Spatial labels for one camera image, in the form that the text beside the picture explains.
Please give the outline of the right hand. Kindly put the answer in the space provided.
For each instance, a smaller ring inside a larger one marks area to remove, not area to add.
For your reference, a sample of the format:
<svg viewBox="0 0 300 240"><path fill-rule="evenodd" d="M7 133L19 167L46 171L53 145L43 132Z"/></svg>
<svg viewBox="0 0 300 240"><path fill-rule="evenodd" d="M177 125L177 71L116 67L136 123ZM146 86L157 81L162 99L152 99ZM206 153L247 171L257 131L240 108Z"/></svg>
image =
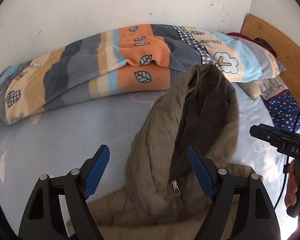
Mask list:
<svg viewBox="0 0 300 240"><path fill-rule="evenodd" d="M289 177L287 182L287 191L285 195L285 205L290 207L296 204L296 192L300 184L296 181L295 178L295 160L290 163L289 167Z"/></svg>

